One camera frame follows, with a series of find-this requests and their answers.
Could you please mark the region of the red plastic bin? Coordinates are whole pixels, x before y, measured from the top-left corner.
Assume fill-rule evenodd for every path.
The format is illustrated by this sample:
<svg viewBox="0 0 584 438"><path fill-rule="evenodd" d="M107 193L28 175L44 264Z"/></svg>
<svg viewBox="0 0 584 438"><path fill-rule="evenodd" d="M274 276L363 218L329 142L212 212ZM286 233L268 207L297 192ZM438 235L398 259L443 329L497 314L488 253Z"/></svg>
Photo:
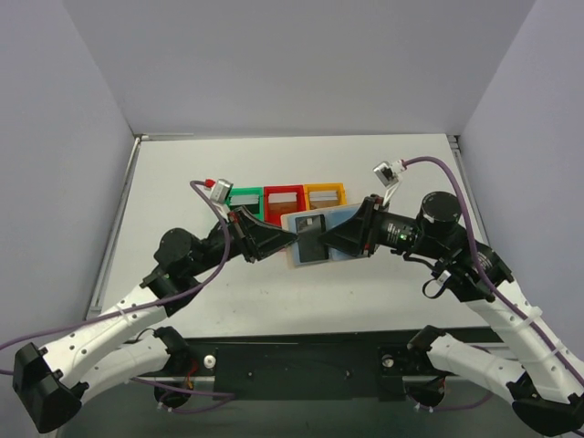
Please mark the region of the red plastic bin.
<svg viewBox="0 0 584 438"><path fill-rule="evenodd" d="M264 187L264 220L267 223L280 226L282 215L302 212L306 209L303 185Z"/></svg>

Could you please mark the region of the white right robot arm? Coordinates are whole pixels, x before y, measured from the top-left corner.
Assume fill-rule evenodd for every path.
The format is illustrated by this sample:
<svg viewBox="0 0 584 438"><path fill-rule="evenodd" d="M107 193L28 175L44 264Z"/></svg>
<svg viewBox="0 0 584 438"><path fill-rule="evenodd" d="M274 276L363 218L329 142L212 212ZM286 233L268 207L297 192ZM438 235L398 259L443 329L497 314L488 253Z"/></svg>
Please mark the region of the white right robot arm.
<svg viewBox="0 0 584 438"><path fill-rule="evenodd" d="M569 352L529 304L510 269L489 246L468 235L457 197L427 194L419 213L392 214L381 198L365 198L350 219L326 231L323 245L349 256L380 246L430 267L438 291L451 291L514 355L505 360L427 326L407 344L405 362L419 373L454 374L509 402L515 415L548 436L583 431L583 361Z"/></svg>

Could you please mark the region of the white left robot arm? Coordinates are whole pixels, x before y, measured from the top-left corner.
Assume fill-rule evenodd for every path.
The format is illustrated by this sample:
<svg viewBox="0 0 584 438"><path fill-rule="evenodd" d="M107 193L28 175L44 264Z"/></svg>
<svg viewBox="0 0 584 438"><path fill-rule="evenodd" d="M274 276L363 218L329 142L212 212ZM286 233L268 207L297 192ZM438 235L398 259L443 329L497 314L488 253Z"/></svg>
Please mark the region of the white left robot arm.
<svg viewBox="0 0 584 438"><path fill-rule="evenodd" d="M90 396L142 373L175 376L188 349L172 328L151 340L129 338L187 307L204 285L197 276L217 276L230 259L254 263L297 241L297 235L257 220L244 207L220 216L200 239L182 228L167 231L154 254L156 267L104 314L70 328L65 337L15 354L13 389L39 433L71 420Z"/></svg>

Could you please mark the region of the yellow plastic bin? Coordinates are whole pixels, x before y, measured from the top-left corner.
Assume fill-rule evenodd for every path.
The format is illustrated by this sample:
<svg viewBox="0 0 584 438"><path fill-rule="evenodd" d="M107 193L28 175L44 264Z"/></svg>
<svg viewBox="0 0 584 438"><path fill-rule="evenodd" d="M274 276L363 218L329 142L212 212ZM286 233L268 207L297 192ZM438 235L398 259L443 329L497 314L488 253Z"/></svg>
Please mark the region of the yellow plastic bin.
<svg viewBox="0 0 584 438"><path fill-rule="evenodd" d="M345 187L341 182L305 184L304 196L308 210L336 207L347 203Z"/></svg>

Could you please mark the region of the black credit card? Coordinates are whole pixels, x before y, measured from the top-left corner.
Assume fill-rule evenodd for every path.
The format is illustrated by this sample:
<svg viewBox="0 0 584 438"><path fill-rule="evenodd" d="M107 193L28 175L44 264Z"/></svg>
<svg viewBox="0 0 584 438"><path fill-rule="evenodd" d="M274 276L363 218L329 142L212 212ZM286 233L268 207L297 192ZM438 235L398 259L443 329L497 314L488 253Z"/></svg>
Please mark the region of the black credit card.
<svg viewBox="0 0 584 438"><path fill-rule="evenodd" d="M295 219L299 261L303 264L325 262L329 259L328 248L319 238L326 232L325 216L313 214Z"/></svg>

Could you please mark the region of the green plastic bin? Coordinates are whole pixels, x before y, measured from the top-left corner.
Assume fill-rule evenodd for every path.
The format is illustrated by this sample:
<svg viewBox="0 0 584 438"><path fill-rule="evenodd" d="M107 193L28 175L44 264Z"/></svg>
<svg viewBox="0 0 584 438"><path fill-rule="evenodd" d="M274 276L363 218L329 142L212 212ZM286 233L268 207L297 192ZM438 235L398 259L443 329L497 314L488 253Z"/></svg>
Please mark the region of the green plastic bin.
<svg viewBox="0 0 584 438"><path fill-rule="evenodd" d="M229 211L237 207L245 207L247 211L259 222L265 219L265 203L263 187L233 188L226 201Z"/></svg>

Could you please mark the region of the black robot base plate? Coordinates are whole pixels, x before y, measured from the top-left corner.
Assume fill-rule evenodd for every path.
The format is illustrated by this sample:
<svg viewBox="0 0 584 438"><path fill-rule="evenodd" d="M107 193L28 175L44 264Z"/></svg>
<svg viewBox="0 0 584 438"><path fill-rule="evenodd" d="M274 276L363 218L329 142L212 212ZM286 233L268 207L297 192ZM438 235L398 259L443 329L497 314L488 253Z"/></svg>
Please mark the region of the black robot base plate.
<svg viewBox="0 0 584 438"><path fill-rule="evenodd" d="M342 401L404 398L406 379L434 387L446 372L411 358L413 331L190 338L183 359L158 371L179 378L193 370L216 392L239 401Z"/></svg>

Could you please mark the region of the cards in green bin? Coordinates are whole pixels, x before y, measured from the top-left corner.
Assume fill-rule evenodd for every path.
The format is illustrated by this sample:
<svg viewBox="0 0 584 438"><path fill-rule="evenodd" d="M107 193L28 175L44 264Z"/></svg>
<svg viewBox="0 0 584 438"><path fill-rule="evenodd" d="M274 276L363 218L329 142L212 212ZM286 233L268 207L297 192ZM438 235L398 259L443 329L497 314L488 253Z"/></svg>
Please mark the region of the cards in green bin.
<svg viewBox="0 0 584 438"><path fill-rule="evenodd" d="M236 194L231 197L231 205L255 205L260 204L260 196L252 194Z"/></svg>

